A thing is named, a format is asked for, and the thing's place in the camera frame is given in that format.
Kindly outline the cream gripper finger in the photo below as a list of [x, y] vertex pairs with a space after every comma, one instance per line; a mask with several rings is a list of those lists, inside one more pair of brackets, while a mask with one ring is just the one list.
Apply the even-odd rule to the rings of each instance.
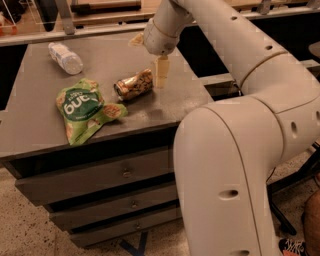
[[155, 86], [162, 88], [167, 80], [170, 62], [167, 56], [159, 56], [155, 60]]
[[141, 46], [144, 44], [144, 35], [143, 33], [138, 33], [135, 37], [129, 40], [130, 46]]

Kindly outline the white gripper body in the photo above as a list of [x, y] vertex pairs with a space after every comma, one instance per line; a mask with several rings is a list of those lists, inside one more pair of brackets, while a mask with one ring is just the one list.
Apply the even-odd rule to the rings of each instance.
[[143, 31], [143, 44], [150, 54], [167, 56], [171, 54], [179, 42], [179, 37], [162, 32], [151, 18]]

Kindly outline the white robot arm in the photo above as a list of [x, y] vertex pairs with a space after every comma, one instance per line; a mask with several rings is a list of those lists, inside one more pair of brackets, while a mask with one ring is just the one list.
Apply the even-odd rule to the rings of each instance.
[[174, 171], [191, 256], [280, 256], [266, 180], [319, 137], [320, 84], [225, 0], [162, 0], [143, 33], [173, 52], [197, 23], [243, 94], [190, 112], [174, 140]]

